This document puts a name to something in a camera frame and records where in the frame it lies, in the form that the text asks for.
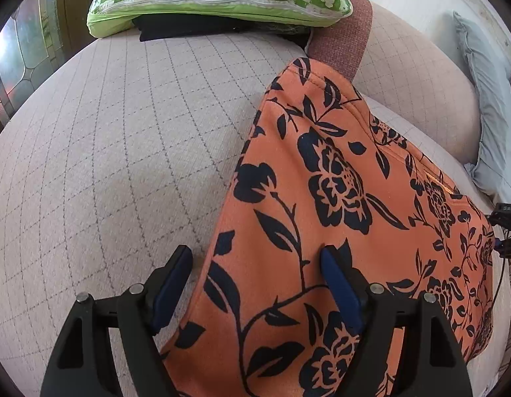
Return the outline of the orange black floral garment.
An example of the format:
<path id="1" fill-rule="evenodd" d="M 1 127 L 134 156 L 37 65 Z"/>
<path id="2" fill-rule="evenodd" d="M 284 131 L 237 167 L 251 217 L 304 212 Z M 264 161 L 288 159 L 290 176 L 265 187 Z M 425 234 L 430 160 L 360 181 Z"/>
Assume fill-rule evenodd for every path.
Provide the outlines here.
<path id="1" fill-rule="evenodd" d="M 165 367 L 184 396 L 333 395 L 359 340 L 320 272 L 326 245 L 396 296 L 436 296 L 473 359 L 492 332 L 493 241 L 343 76 L 296 59 L 263 95 Z"/>

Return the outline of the light blue pillow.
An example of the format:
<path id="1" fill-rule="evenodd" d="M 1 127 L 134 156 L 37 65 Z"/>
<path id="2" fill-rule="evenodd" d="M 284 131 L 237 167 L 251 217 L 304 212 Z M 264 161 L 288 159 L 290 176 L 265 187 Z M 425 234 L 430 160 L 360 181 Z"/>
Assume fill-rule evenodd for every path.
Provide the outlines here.
<path id="1" fill-rule="evenodd" d="M 481 137 L 477 160 L 465 168 L 492 202 L 511 203 L 511 87 L 480 26 L 453 13 L 459 46 L 477 91 Z"/>

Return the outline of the beige quilted bolster cushion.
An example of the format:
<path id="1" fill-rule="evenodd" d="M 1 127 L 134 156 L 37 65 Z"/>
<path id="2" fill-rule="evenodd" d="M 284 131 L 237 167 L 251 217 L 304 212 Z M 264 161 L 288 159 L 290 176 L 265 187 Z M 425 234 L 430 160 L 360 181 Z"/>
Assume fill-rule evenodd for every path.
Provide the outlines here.
<path id="1" fill-rule="evenodd" d="M 477 92 L 463 71 L 423 33 L 369 0 L 351 16 L 312 31 L 306 53 L 388 107 L 462 164 L 478 158 Z"/>

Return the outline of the stained glass window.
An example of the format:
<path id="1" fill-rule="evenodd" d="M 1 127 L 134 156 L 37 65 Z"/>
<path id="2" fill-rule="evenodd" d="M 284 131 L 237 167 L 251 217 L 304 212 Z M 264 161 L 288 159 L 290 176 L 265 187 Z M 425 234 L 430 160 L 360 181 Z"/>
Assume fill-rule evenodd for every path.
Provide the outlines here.
<path id="1" fill-rule="evenodd" d="M 0 31 L 0 124 L 64 63 L 57 0 L 23 0 Z"/>

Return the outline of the black folded cloth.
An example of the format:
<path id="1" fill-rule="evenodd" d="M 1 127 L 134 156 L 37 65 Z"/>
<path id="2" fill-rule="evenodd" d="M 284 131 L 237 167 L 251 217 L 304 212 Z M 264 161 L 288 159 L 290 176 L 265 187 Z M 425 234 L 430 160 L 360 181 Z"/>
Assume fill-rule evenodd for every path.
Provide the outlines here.
<path id="1" fill-rule="evenodd" d="M 133 25 L 141 32 L 141 41 L 256 31 L 305 42 L 311 34 L 311 28 L 306 26 L 246 21 L 216 15 L 140 15 L 133 19 Z"/>

